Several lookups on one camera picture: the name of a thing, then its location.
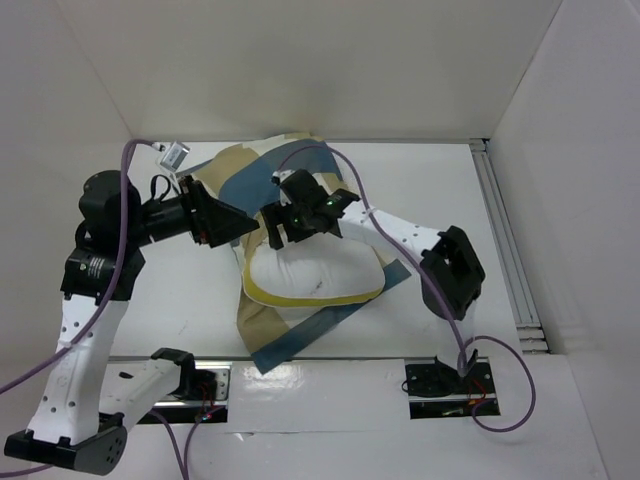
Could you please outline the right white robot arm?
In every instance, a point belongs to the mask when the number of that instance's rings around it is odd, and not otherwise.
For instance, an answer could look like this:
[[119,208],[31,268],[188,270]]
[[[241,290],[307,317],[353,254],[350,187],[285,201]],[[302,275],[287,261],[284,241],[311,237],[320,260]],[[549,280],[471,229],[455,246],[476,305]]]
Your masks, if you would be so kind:
[[448,392],[471,379],[477,354],[467,349],[474,329],[463,327],[478,300],[486,273],[467,234],[424,227],[373,207],[364,192],[330,193],[304,169],[277,171],[271,182],[279,199],[261,209],[269,246],[282,249],[317,234],[365,244],[406,261],[420,277],[424,305],[446,321],[454,338],[453,358],[440,363],[436,379]]

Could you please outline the white pillow yellow trim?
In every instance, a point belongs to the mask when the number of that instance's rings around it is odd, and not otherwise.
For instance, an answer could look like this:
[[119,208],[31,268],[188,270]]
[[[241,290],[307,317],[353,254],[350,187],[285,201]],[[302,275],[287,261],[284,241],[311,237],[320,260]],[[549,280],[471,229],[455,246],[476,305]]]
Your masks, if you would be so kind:
[[375,298],[385,274],[372,247],[318,234],[279,250],[267,240],[246,249],[242,283],[249,299],[268,307],[327,307]]

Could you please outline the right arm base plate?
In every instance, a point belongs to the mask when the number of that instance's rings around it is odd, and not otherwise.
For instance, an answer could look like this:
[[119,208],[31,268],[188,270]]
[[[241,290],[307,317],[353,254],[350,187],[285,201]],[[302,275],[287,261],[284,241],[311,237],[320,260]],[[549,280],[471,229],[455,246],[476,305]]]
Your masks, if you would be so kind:
[[500,407],[493,372],[486,359],[479,360],[466,377],[437,359],[405,363],[401,390],[407,395],[412,420],[499,416]]

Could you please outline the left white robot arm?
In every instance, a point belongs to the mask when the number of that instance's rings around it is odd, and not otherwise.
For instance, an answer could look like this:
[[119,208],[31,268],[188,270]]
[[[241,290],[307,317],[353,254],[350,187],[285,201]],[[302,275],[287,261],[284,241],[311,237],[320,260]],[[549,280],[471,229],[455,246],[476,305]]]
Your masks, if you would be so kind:
[[90,177],[83,220],[61,284],[62,321],[54,367],[28,426],[8,436],[10,458],[104,476],[129,432],[161,399],[184,399],[202,381],[193,354],[161,348],[112,393],[101,393],[110,351],[145,265],[142,248],[188,233],[215,248],[258,229],[245,212],[212,197],[190,176],[173,198],[142,201],[123,171]]

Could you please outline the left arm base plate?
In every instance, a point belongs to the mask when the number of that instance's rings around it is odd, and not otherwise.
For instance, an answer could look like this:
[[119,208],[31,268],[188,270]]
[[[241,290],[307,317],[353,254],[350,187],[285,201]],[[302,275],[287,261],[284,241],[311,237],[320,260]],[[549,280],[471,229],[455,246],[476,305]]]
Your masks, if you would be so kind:
[[146,359],[108,364],[100,412],[123,413],[129,426],[224,424],[228,421],[231,365],[228,363]]

